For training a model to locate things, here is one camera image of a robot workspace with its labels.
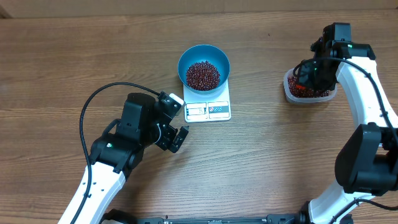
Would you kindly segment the red plastic measuring scoop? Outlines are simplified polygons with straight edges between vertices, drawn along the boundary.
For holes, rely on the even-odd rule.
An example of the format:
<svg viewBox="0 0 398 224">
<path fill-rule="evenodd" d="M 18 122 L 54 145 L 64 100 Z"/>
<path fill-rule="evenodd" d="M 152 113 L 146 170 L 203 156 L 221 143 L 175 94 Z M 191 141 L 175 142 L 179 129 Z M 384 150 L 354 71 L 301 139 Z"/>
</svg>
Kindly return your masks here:
<svg viewBox="0 0 398 224">
<path fill-rule="evenodd" d="M 302 85 L 299 85 L 299 84 L 296 84 L 295 87 L 298 90 L 306 90 L 307 89 L 305 86 L 302 86 Z"/>
</svg>

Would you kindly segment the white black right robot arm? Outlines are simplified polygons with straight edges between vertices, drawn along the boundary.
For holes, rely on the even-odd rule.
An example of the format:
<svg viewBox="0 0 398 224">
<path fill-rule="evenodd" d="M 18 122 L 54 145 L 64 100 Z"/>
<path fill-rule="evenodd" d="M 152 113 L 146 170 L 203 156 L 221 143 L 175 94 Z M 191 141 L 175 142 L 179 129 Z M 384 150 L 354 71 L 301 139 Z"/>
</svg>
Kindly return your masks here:
<svg viewBox="0 0 398 224">
<path fill-rule="evenodd" d="M 293 70 L 297 85 L 323 92 L 339 83 L 356 129 L 336 157 L 335 181 L 301 214 L 305 223 L 352 223 L 350 211 L 397 190 L 397 115 L 371 46 L 351 40 L 349 23 L 326 26 L 310 49 L 314 57 Z"/>
</svg>

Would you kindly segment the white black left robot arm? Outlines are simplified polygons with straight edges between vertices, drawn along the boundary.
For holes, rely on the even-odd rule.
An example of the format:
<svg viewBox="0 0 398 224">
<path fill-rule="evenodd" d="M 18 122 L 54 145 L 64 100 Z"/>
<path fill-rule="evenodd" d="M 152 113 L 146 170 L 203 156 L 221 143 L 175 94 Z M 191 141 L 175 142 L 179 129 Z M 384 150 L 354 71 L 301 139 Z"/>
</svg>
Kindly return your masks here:
<svg viewBox="0 0 398 224">
<path fill-rule="evenodd" d="M 170 125 L 185 102 L 162 92 L 157 98 L 130 93 L 121 118 L 113 120 L 90 149 L 90 167 L 85 169 L 78 190 L 60 223 L 137 223 L 132 215 L 108 206 L 123 188 L 133 169 L 152 144 L 176 153 L 188 127 Z"/>
</svg>

